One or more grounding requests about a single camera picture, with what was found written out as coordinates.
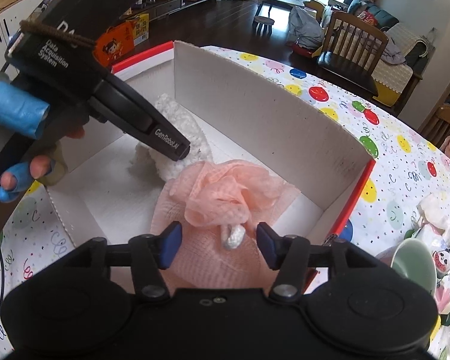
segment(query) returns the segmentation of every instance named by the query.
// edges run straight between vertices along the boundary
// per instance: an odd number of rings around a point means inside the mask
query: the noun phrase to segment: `white cardboard box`
[[[193,112],[215,162],[264,164],[302,194],[274,229],[313,244],[339,234],[375,164],[340,124],[258,74],[207,50],[169,42],[114,66],[150,102],[162,93]],[[62,140],[70,173],[48,189],[72,242],[126,243],[149,232],[164,182],[150,161],[131,163],[137,140],[91,120]]]

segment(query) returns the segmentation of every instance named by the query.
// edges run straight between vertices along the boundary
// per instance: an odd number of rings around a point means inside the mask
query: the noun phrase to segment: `pink mesh fabric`
[[[259,222],[273,225],[299,194],[280,177],[241,160],[221,164],[197,162],[169,180],[158,198],[151,233],[172,221],[183,225],[182,246],[167,271],[170,290],[177,287],[269,288],[274,274],[255,241]],[[237,249],[221,243],[221,225],[243,225]]]

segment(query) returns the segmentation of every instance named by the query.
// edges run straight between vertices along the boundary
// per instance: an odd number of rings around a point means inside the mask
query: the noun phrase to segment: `wooden stool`
[[[253,18],[253,25],[256,26],[257,24],[258,24],[258,33],[262,31],[262,26],[264,26],[265,30],[267,30],[268,27],[268,32],[271,34],[272,25],[275,24],[275,20],[265,16],[255,16]]]

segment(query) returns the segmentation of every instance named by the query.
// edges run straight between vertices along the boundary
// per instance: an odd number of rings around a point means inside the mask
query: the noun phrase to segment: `polka dot tablecloth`
[[[47,191],[38,182],[17,205],[2,235],[5,294],[74,249]],[[0,359],[11,350],[7,332],[0,323]]]
[[[450,160],[402,122],[298,69],[244,52],[205,48],[317,107],[350,131],[376,159],[342,238],[372,255],[378,254],[403,239],[418,218],[416,205],[431,192],[439,193],[442,208],[450,216]],[[43,186],[35,183],[19,203],[4,228],[1,248],[5,293],[73,249]],[[326,273],[321,271],[315,285],[324,280]],[[434,346],[438,351],[443,348],[442,342]],[[0,358],[11,350],[0,324]]]

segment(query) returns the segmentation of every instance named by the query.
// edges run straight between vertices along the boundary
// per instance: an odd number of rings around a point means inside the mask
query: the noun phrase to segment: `metal screw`
[[[274,287],[274,293],[282,298],[291,298],[298,290],[291,284],[280,284]]]
[[[202,306],[211,306],[214,304],[210,299],[201,299],[199,302]]]
[[[165,294],[165,288],[161,286],[148,285],[142,288],[142,294],[148,298],[159,298]]]

